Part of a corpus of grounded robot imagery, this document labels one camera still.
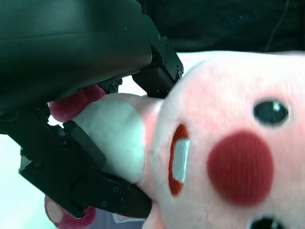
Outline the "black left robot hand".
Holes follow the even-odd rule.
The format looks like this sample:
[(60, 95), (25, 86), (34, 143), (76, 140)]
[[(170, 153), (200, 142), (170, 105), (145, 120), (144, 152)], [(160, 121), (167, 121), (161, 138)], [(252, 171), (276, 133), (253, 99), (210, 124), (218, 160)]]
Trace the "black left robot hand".
[(128, 75), (164, 98), (182, 74), (135, 0), (0, 3), (0, 131), (21, 146), (19, 174), (76, 218), (87, 207), (146, 218), (152, 203), (102, 172), (104, 154), (74, 122), (50, 126), (48, 102)]

